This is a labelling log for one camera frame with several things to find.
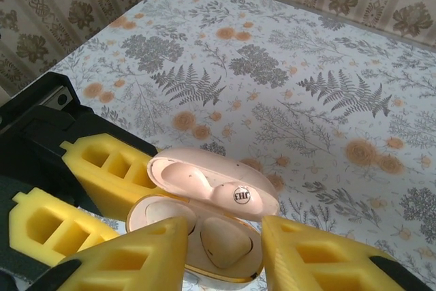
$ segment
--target table surface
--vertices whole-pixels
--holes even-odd
[[[145,0],[52,70],[109,121],[241,159],[282,216],[436,287],[435,53],[273,0]]]

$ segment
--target yellow foam pad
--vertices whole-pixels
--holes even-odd
[[[384,252],[276,216],[262,220],[262,247],[268,290],[400,291],[369,257]]]
[[[182,290],[187,222],[172,217],[81,251],[82,265],[58,291]]]
[[[104,217],[125,221],[142,197],[165,194],[149,178],[151,156],[110,136],[98,134],[63,142],[62,157]]]
[[[48,266],[119,234],[84,211],[34,188],[17,193],[9,213],[10,247]]]

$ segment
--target earbud case lid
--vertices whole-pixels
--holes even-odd
[[[261,221],[279,212],[277,192],[262,173],[210,151],[166,149],[150,160],[147,172],[163,190],[241,219]]]

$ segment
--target earbud case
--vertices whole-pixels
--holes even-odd
[[[185,216],[185,279],[221,290],[239,290],[264,267],[260,233],[243,220],[277,215],[278,195],[260,172],[236,160],[195,148],[158,153],[150,179],[174,195],[145,196],[132,207],[128,232],[165,218]]]

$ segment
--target logo on earbud case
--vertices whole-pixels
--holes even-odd
[[[238,204],[246,204],[248,201],[250,201],[250,191],[246,187],[239,187],[238,189],[234,190],[233,193],[233,199]]]

